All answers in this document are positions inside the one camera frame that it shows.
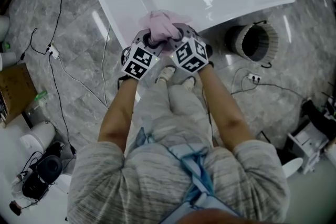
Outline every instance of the cardboard box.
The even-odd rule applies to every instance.
[[[37,95],[25,63],[0,71],[0,93],[7,118],[5,124],[19,116]]]

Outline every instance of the light blue cloth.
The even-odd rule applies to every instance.
[[[141,128],[135,140],[135,147],[155,143],[151,134],[146,134]],[[178,222],[191,212],[202,209],[220,209],[234,216],[240,216],[222,201],[216,198],[212,180],[204,168],[204,157],[208,148],[202,144],[182,144],[167,148],[181,162],[181,167],[192,178],[186,195],[180,206],[160,221],[162,224]]]

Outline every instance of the white shoe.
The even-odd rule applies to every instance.
[[[193,76],[190,76],[183,81],[181,84],[184,88],[186,88],[188,91],[192,91],[194,86],[196,84],[196,79]]]
[[[172,78],[175,72],[175,66],[166,66],[164,69],[161,70],[155,82],[158,82],[159,80],[164,80],[165,82],[167,82]]]

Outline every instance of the power strip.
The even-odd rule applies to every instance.
[[[59,52],[58,50],[55,48],[54,45],[50,44],[50,47],[49,47],[49,52],[52,53],[51,56],[53,56],[55,59],[57,59],[59,57]]]
[[[261,76],[253,74],[253,73],[248,74],[247,78],[252,82],[258,82],[259,83],[261,81]]]

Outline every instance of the marble floor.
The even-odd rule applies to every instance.
[[[18,57],[29,43],[44,51],[53,35],[60,0],[13,0],[9,15],[11,27],[6,41]],[[234,25],[245,25],[268,20],[279,34],[280,44],[277,58],[271,69],[233,55],[225,48],[225,31]],[[103,80],[101,60],[108,34],[108,21],[98,0],[63,0],[62,15],[55,35],[54,45],[60,52],[65,69],[84,83],[101,100]],[[328,81],[333,81],[336,63],[336,20],[332,0],[297,0],[249,14],[201,33],[213,45],[212,61],[223,83],[231,84],[239,68],[247,68],[261,75],[263,83],[275,83],[291,88],[305,97],[312,97],[316,105],[322,105],[326,97],[322,91],[331,93]],[[120,76],[121,47],[113,30],[110,31],[104,61],[106,95],[108,104],[117,92]],[[66,129],[61,118],[57,92],[51,75],[49,57],[36,54],[31,49],[24,59],[38,92],[47,90],[46,99],[36,111],[41,119],[50,120],[66,141]],[[84,87],[70,79],[58,60],[51,60],[56,82],[61,95],[65,120],[69,127],[69,138],[78,150],[96,141],[106,108]],[[141,81],[141,86],[150,86],[157,74],[153,70]],[[232,90],[241,89],[241,80],[248,71],[239,72]],[[186,76],[181,71],[173,82]],[[195,93],[201,95],[200,82]],[[283,146],[286,133],[293,131],[300,116],[301,99],[291,92],[272,86],[234,95],[253,133],[261,130],[272,143]]]

